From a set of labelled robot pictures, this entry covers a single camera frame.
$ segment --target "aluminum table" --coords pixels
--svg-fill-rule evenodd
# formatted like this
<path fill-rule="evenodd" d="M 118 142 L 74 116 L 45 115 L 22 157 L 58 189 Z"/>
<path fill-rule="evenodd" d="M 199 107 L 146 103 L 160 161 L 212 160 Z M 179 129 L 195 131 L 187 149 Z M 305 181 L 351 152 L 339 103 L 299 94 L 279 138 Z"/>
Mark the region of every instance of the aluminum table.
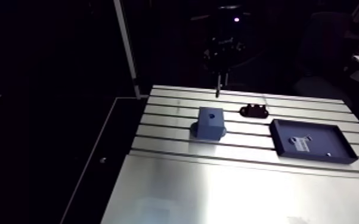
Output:
<path fill-rule="evenodd" d="M 338 125 L 359 156 L 359 120 L 337 99 L 154 86 L 102 219 L 107 223 L 359 223 L 359 160 L 280 158 L 272 119 Z M 267 119 L 242 117 L 265 104 Z M 190 136 L 199 107 L 224 110 L 219 141 Z"/>

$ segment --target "vertical pole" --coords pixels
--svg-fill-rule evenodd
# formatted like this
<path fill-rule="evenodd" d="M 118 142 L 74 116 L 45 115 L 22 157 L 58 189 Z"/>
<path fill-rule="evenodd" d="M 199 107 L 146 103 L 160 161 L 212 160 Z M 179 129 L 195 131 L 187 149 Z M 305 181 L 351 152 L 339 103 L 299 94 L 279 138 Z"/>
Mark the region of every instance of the vertical pole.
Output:
<path fill-rule="evenodd" d="M 123 11 L 122 11 L 122 6 L 121 6 L 121 1 L 120 0 L 114 0 L 114 6 L 115 6 L 115 9 L 116 9 L 118 25 L 120 26 L 122 42 L 124 43 L 126 60 L 128 62 L 129 72 L 131 74 L 131 79 L 132 79 L 132 84 L 134 86 L 135 96 L 137 97 L 137 99 L 140 99 L 141 94 L 140 94 L 138 83 L 136 82 L 137 72 L 135 70 L 134 58 L 132 56 L 131 44 L 129 43 L 128 33 L 127 33 L 126 23 L 125 23 L 125 18 L 124 18 L 124 14 L 123 14 Z"/>

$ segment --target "black wall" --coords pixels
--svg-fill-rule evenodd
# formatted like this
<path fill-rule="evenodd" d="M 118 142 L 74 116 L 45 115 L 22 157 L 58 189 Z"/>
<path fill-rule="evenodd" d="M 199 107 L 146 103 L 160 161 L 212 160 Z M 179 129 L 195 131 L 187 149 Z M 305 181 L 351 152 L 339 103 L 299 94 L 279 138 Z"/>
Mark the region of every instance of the black wall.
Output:
<path fill-rule="evenodd" d="M 114 97 L 134 94 L 113 1 L 0 0 L 0 94 L 0 219 L 58 223 Z"/>

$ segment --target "blue cube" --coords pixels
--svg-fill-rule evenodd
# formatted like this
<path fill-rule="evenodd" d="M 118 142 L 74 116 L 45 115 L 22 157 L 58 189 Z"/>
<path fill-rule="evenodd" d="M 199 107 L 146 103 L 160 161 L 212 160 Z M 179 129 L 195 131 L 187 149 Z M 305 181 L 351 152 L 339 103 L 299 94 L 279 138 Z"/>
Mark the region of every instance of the blue cube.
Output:
<path fill-rule="evenodd" d="M 221 108 L 200 107 L 196 138 L 220 140 L 225 135 L 224 115 Z"/>

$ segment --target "dark blue tray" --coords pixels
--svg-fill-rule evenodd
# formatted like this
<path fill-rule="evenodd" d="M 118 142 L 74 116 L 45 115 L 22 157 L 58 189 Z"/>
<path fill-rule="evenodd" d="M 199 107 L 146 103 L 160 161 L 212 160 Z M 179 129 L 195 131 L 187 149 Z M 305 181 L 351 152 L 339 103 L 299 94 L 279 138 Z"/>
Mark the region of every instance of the dark blue tray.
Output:
<path fill-rule="evenodd" d="M 283 157 L 343 164 L 350 164 L 358 159 L 341 130 L 335 125 L 274 119 L 270 124 L 270 131 L 277 154 Z M 311 139 L 306 141 L 307 148 L 301 145 L 297 147 L 295 139 L 294 143 L 290 141 L 291 137 L 306 136 Z"/>

